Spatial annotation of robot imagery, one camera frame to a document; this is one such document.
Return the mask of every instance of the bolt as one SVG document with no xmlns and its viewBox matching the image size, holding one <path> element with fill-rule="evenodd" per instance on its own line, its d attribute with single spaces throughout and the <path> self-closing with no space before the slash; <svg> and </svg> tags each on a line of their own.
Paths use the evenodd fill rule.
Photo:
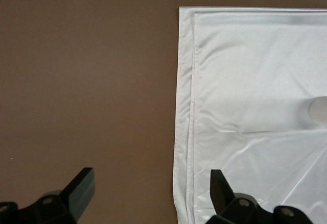
<svg viewBox="0 0 327 224">
<path fill-rule="evenodd" d="M 43 200 L 42 203 L 43 203 L 44 205 L 47 205 L 47 204 L 51 204 L 52 201 L 53 201 L 53 199 L 52 199 L 51 197 L 48 197 L 48 198 L 46 198 L 45 200 Z"/>
<path fill-rule="evenodd" d="M 8 206 L 4 205 L 4 206 L 0 207 L 0 212 L 4 212 L 6 210 L 8 210 Z"/>
<path fill-rule="evenodd" d="M 244 207 L 249 207 L 250 206 L 250 202 L 248 200 L 245 200 L 245 199 L 240 200 L 239 203 L 240 203 L 241 206 L 244 206 Z"/>
<path fill-rule="evenodd" d="M 286 216 L 294 216 L 294 212 L 288 208 L 282 208 L 282 213 Z"/>
</svg>

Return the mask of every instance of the brown table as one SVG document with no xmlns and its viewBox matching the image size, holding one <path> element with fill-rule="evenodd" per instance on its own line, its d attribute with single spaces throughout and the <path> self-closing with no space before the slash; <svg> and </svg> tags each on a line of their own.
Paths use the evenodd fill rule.
<svg viewBox="0 0 327 224">
<path fill-rule="evenodd" d="M 177 223 L 179 6 L 327 0 L 0 0 L 0 201 L 25 207 L 89 166 L 79 223 Z"/>
</svg>

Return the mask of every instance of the brown background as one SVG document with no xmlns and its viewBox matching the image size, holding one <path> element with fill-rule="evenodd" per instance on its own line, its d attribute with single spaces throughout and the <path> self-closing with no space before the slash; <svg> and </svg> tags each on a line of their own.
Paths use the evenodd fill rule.
<svg viewBox="0 0 327 224">
<path fill-rule="evenodd" d="M 177 223 L 179 6 L 327 0 L 1 0 L 0 201 L 25 207 L 90 166 L 79 223 Z"/>
</svg>

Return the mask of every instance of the folded white fabric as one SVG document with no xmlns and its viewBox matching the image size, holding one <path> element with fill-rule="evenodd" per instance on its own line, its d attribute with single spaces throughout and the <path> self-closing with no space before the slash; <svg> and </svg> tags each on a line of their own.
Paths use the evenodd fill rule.
<svg viewBox="0 0 327 224">
<path fill-rule="evenodd" d="M 180 8 L 174 200 L 179 223 L 214 209 L 211 169 L 236 192 L 327 221 L 327 11 Z"/>
</svg>

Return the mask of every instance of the white cup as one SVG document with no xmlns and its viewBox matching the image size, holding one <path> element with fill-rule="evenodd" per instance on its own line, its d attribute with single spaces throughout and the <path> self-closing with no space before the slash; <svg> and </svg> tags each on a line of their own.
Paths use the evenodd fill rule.
<svg viewBox="0 0 327 224">
<path fill-rule="evenodd" d="M 327 96 L 314 99 L 309 107 L 309 116 L 316 124 L 327 127 Z"/>
</svg>

